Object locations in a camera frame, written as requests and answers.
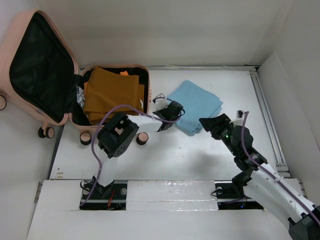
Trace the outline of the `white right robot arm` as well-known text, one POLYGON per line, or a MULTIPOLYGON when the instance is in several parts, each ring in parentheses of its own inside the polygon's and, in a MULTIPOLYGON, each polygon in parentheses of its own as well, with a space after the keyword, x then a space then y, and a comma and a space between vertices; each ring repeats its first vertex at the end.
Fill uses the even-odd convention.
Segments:
POLYGON ((320 207, 291 187, 253 147, 254 138, 246 127, 249 113, 231 120, 226 114, 200 118, 215 140, 222 141, 241 172, 233 177, 231 191, 248 197, 276 217, 293 240, 320 238, 320 207))

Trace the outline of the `pink hardshell suitcase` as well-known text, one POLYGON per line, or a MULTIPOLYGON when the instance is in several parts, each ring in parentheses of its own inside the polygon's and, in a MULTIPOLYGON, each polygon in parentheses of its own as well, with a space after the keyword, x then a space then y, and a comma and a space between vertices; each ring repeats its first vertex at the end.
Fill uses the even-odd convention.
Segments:
POLYGON ((79 68, 67 42, 41 10, 17 13, 0 44, 0 95, 41 122, 40 138, 52 138, 52 126, 66 122, 80 133, 95 132, 76 100, 76 88, 92 71, 79 68))

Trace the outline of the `orange tie-dye cloth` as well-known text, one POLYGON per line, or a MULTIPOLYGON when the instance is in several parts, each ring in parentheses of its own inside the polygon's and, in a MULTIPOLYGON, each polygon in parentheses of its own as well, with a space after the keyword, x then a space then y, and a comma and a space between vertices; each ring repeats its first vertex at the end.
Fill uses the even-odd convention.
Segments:
MULTIPOLYGON (((121 75, 121 76, 129 76, 127 71, 122 71, 122 72, 119 73, 119 75, 121 75)), ((84 91, 85 92, 87 90, 87 86, 88 86, 88 81, 84 83, 84 91)))

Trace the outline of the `newspaper print cloth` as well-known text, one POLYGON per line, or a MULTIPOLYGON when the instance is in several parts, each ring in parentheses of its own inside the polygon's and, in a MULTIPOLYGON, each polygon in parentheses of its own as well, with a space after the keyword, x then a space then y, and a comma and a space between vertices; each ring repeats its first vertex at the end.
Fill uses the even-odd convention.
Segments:
POLYGON ((85 106, 85 90, 82 89, 80 86, 76 86, 75 92, 76 92, 76 102, 83 110, 85 106))

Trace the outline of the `mustard brown cloth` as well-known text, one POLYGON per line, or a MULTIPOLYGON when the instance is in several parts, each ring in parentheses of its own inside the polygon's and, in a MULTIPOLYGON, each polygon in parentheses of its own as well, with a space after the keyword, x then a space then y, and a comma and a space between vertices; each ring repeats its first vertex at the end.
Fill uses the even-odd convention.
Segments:
POLYGON ((145 86, 137 75, 121 75, 95 67, 85 87, 83 112, 91 125, 119 105, 129 105, 142 111, 145 86))

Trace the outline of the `light blue cloth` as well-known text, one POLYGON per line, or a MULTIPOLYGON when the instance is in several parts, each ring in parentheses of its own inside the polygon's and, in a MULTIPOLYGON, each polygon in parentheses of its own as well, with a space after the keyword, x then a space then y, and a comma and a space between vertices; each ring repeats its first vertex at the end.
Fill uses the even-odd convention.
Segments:
POLYGON ((215 94, 189 80, 183 81, 176 90, 168 95, 168 98, 183 106, 185 114, 175 125, 188 136, 194 136, 201 131, 203 127, 199 121, 200 118, 216 117, 223 105, 215 94))

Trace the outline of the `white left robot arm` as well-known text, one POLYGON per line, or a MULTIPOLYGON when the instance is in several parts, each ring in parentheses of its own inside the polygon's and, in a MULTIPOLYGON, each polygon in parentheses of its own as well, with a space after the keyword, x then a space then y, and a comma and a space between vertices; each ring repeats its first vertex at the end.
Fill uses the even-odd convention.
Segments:
POLYGON ((89 197, 98 195, 104 199, 111 194, 118 157, 125 153, 137 135, 165 131, 185 114, 184 107, 174 100, 152 114, 140 112, 125 104, 116 106, 114 109, 123 107, 128 107, 138 115, 128 115, 123 111, 115 112, 107 123, 98 125, 94 134, 101 152, 98 156, 95 147, 91 147, 94 157, 98 160, 99 168, 96 176, 92 178, 93 184, 89 190, 89 197))

